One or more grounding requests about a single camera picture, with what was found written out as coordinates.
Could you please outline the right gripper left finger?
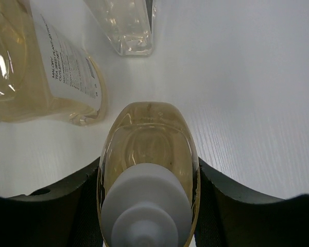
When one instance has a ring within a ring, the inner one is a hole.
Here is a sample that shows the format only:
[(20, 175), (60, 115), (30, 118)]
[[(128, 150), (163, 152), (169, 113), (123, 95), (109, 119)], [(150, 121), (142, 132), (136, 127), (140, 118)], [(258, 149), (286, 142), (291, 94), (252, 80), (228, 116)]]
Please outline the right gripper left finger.
[(0, 197), (0, 246), (102, 246), (99, 159), (29, 195)]

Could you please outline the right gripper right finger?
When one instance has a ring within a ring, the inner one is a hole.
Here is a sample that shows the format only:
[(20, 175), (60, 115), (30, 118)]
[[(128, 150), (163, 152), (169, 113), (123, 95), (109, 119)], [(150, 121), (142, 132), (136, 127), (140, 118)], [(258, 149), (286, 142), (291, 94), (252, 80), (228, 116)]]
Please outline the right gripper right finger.
[(199, 160), (196, 246), (309, 246), (309, 194), (269, 196)]

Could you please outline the white-capped yellow bottle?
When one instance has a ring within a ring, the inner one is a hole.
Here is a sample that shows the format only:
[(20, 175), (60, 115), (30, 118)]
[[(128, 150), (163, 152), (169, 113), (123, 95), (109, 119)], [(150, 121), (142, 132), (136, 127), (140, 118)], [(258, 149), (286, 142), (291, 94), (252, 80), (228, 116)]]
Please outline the white-capped yellow bottle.
[(0, 1), (0, 122), (58, 116), (101, 121), (105, 80), (95, 61), (61, 34), (33, 1)]
[(107, 136), (97, 179), (106, 246), (189, 246), (200, 207), (200, 167), (181, 112), (134, 102)]

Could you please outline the grey-capped clear bottle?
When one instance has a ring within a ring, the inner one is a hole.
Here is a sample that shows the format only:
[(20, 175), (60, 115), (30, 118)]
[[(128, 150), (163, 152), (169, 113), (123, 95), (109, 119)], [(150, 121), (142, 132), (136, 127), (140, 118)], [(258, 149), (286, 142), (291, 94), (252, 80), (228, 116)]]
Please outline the grey-capped clear bottle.
[(111, 45), (121, 56), (149, 56), (153, 51), (155, 1), (85, 1)]

